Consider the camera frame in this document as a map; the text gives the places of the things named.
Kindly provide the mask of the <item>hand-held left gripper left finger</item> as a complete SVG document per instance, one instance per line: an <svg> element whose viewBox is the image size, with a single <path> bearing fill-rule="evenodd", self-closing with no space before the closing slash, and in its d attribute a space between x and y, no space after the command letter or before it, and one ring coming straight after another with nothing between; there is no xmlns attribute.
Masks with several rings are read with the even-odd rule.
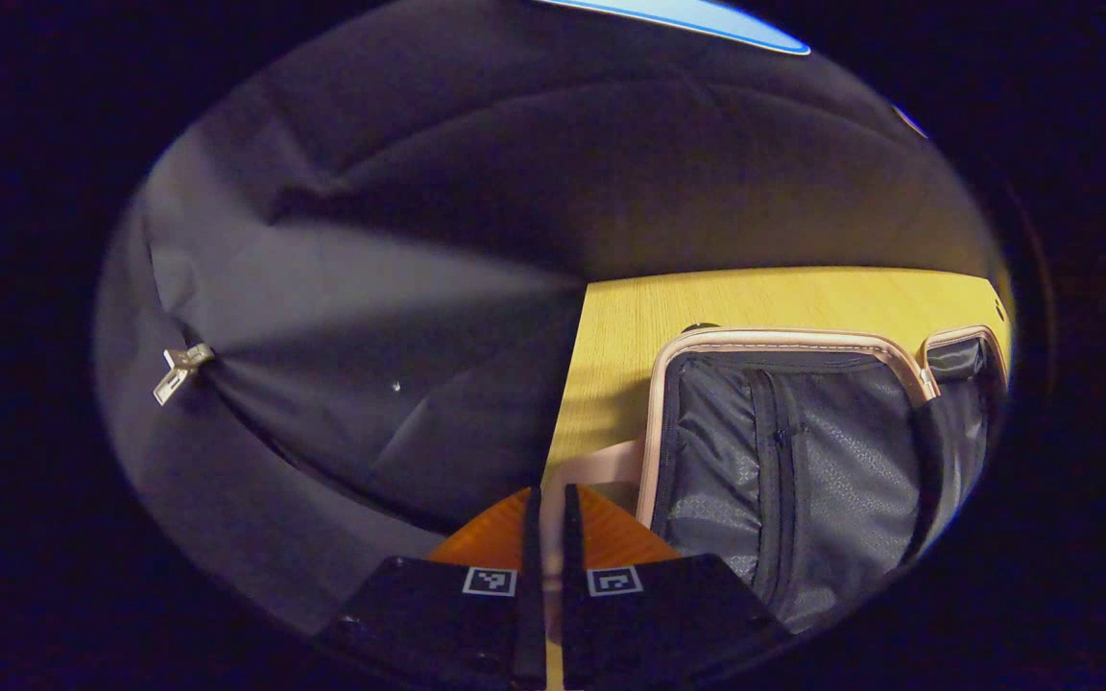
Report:
<svg viewBox="0 0 1106 691"><path fill-rule="evenodd" d="M382 561L317 643L413 688L544 688L540 514L522 489L425 559Z"/></svg>

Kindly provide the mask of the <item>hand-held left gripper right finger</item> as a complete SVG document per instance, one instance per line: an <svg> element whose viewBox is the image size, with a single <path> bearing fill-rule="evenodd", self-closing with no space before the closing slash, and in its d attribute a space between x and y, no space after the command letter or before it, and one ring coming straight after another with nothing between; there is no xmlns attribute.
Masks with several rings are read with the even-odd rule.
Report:
<svg viewBox="0 0 1106 691"><path fill-rule="evenodd" d="M667 549L611 500L565 486L565 688L706 688L793 638L720 557Z"/></svg>

